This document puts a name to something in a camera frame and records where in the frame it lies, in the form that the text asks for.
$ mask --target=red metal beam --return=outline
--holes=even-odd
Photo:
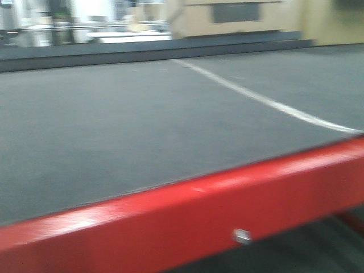
[[[364,138],[0,228],[2,273],[157,272],[364,202]]]

